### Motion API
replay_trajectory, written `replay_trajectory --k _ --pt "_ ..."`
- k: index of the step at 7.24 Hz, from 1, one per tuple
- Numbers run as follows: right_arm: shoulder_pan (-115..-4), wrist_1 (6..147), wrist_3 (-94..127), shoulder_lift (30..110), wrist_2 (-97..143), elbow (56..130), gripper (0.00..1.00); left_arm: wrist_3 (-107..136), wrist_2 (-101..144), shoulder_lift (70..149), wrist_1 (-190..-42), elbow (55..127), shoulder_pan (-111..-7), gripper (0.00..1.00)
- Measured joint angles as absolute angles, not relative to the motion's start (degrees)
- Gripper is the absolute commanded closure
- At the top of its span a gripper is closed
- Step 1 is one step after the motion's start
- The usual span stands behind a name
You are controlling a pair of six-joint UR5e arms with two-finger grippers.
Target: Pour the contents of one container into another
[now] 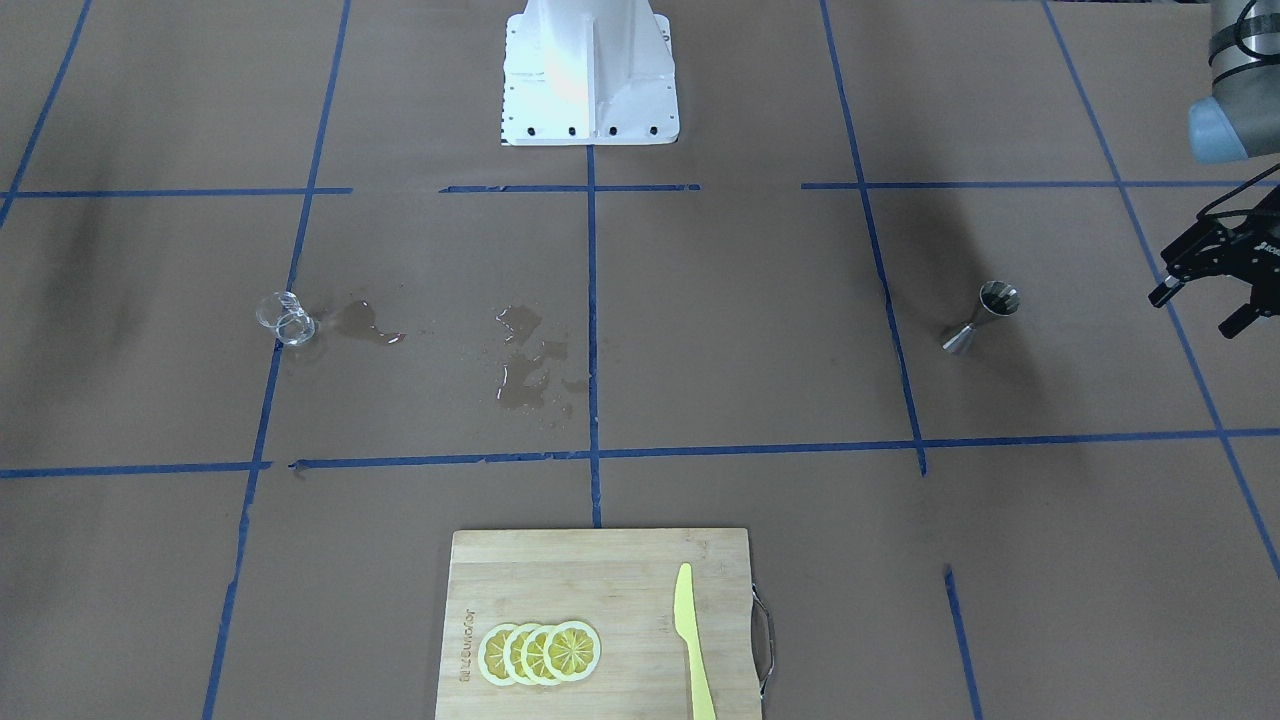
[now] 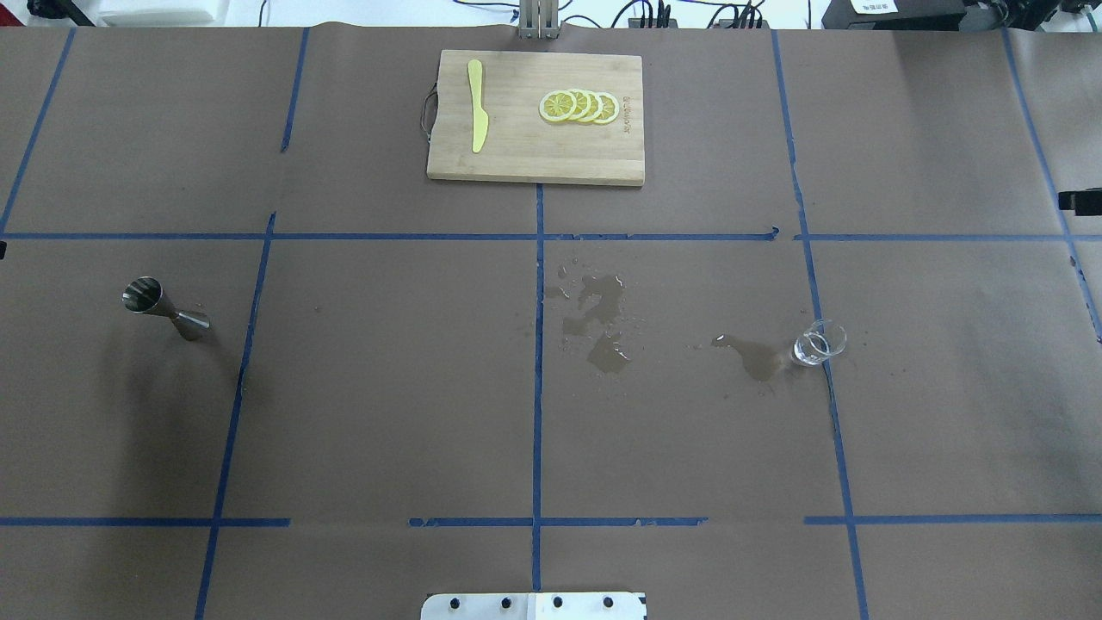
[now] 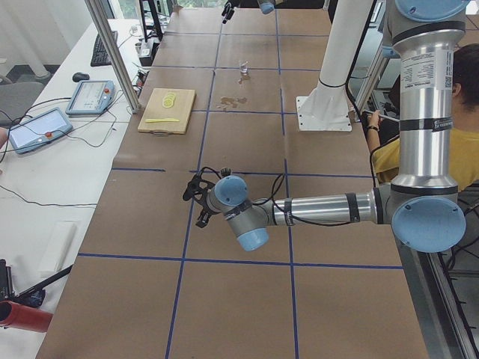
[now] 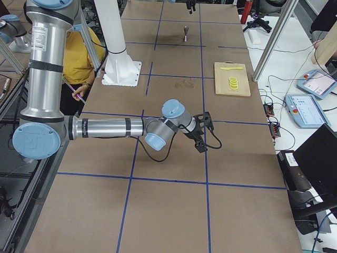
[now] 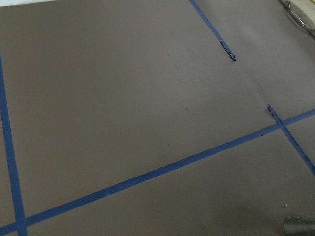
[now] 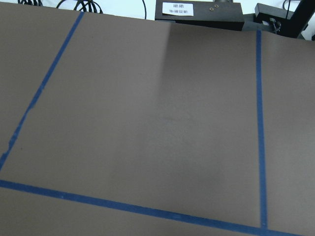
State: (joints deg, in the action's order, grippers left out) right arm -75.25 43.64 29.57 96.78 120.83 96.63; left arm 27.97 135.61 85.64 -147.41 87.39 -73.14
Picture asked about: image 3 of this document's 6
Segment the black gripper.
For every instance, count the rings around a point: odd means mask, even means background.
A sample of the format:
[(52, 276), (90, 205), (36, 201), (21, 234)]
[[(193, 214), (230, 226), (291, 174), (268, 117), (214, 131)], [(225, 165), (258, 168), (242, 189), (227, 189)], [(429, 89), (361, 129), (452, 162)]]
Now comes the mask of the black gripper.
[(217, 214), (217, 211), (207, 202), (208, 194), (214, 186), (213, 182), (203, 179), (201, 174), (195, 174), (187, 183), (186, 190), (183, 193), (183, 200), (194, 200), (201, 206), (201, 212), (195, 223), (197, 227), (205, 228), (209, 224), (210, 218)]
[(227, 0), (225, 3), (224, 9), (222, 11), (222, 16), (224, 19), (230, 19), (234, 14), (234, 9), (236, 7), (236, 2), (234, 0)]

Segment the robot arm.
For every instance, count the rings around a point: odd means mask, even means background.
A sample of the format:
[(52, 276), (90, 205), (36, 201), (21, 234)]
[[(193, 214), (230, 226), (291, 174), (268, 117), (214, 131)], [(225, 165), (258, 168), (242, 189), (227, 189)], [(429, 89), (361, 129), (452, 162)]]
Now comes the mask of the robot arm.
[(199, 227), (221, 214), (237, 241), (253, 251), (268, 241), (267, 227), (337, 227), (360, 221), (391, 226), (394, 237), (420, 252), (453, 247), (466, 231), (449, 174), (453, 127), (453, 51), (466, 31), (465, 1), (389, 1), (384, 46), (400, 56), (400, 164), (398, 175), (364, 194), (250, 200), (245, 181), (196, 174), (183, 199), (201, 206)]
[(222, 22), (225, 24), (228, 20), (230, 20), (236, 8), (258, 7), (263, 14), (271, 13), (275, 9), (275, 1), (257, 0), (257, 1), (252, 1), (252, 3), (253, 4), (247, 5), (247, 1), (241, 1), (241, 0), (227, 1), (222, 11)]

